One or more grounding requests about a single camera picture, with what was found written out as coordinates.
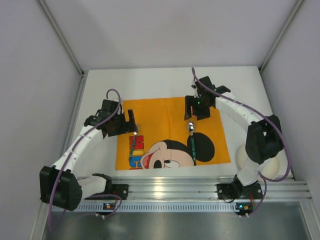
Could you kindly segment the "green handled fork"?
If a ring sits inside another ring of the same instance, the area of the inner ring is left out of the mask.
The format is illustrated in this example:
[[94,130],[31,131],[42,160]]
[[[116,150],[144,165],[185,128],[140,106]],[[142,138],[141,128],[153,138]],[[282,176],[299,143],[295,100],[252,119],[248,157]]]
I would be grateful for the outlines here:
[[131,148],[130,148],[130,152],[129,152],[129,158],[128,158],[129,162],[131,161],[131,159],[133,157],[133,152],[134,152],[134,149],[135,149],[136,139],[137,139],[139,130],[140,130],[140,125],[138,124],[136,131],[133,133],[133,140],[132,140],[132,144],[131,144]]

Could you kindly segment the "green handled spoon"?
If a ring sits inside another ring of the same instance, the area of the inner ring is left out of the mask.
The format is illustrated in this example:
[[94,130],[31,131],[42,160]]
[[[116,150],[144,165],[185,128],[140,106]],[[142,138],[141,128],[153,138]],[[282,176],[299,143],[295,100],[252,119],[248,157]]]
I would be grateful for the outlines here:
[[192,160],[194,165],[196,165],[196,149],[195,149],[195,141],[194,141],[194,133],[196,130],[195,123],[193,121],[189,121],[187,124],[187,129],[190,136],[190,142],[191,142],[191,149],[192,149]]

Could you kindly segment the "orange cartoon mouse placemat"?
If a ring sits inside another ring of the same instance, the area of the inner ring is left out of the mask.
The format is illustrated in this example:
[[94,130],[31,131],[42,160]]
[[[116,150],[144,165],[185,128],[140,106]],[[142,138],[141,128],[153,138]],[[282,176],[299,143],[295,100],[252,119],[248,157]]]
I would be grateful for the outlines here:
[[231,162],[218,110],[211,108],[207,119],[190,118],[195,123],[194,165],[189,121],[184,120],[184,97],[126,100],[123,107],[133,110],[140,129],[131,161],[129,155],[134,134],[118,136],[116,170],[173,169]]

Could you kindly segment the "cream round plate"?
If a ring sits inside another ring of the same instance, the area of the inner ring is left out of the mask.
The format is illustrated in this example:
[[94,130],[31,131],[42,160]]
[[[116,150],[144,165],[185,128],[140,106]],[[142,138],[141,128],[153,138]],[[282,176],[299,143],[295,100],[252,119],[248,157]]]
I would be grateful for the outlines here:
[[[250,158],[247,155],[245,146],[242,145],[237,152],[237,167],[242,170],[245,167],[245,163]],[[280,161],[277,157],[269,158],[263,163],[261,173],[263,176],[269,179],[275,179],[280,171]]]

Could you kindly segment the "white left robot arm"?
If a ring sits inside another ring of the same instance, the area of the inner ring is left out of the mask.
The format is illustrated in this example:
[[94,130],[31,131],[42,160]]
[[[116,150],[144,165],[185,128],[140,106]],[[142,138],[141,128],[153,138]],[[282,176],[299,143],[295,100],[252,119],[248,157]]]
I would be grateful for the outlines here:
[[39,173],[40,199],[43,203],[73,211],[81,200],[112,193],[112,179],[104,173],[79,175],[90,154],[105,138],[136,132],[134,111],[108,112],[99,109],[89,116],[75,141],[52,166]]

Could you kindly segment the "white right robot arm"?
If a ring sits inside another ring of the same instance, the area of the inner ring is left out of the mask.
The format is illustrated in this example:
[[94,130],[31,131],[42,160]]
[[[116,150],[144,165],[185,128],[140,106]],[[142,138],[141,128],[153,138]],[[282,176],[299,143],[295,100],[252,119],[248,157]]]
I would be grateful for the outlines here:
[[243,187],[258,181],[265,162],[277,156],[284,149],[279,118],[265,116],[254,108],[240,102],[224,85],[215,86],[208,76],[195,77],[191,84],[194,95],[184,98],[184,119],[195,116],[197,120],[210,117],[214,108],[231,118],[246,133],[244,167],[235,176]]

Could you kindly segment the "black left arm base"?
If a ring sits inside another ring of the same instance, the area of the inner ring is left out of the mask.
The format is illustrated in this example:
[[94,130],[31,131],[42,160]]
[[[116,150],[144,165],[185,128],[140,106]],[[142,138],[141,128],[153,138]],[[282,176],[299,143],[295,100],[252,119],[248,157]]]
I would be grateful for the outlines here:
[[85,198],[86,200],[113,200],[113,196],[106,195],[117,195],[122,200],[126,200],[129,194],[128,184],[113,184],[111,190],[104,191],[102,193],[94,194],[93,196]]

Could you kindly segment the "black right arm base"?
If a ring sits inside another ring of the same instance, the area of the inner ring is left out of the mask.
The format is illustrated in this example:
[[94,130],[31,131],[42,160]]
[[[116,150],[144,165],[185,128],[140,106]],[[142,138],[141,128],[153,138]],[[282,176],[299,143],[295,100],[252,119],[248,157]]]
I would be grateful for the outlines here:
[[230,183],[219,183],[216,185],[219,200],[231,203],[235,200],[260,200],[263,197],[261,185],[256,181],[244,186],[238,176],[235,175]]

